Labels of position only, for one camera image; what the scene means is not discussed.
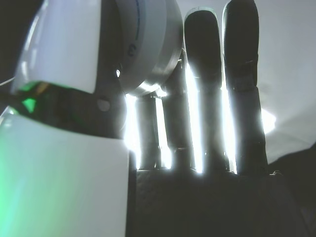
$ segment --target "thin wire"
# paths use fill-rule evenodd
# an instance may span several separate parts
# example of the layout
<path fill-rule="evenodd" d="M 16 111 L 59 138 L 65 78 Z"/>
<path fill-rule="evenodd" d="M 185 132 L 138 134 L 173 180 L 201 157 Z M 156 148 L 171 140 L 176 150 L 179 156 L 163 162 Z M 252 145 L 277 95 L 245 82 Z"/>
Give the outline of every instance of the thin wire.
<path fill-rule="evenodd" d="M 13 80 L 14 80 L 14 78 L 11 78 L 11 79 L 9 79 L 9 80 L 6 80 L 6 81 L 4 81 L 4 82 L 1 82 L 1 83 L 0 83 L 0 86 L 6 85 L 6 84 L 10 83 L 10 82 L 13 81 Z"/>

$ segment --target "printed number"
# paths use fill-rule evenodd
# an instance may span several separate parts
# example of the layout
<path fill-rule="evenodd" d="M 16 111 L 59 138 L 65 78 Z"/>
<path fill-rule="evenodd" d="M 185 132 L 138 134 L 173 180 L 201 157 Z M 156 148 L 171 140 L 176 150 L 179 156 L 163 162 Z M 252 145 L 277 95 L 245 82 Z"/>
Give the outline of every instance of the printed number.
<path fill-rule="evenodd" d="M 137 47 L 133 43 L 131 43 L 128 47 L 128 52 L 127 52 L 128 56 L 133 57 L 136 49 Z"/>

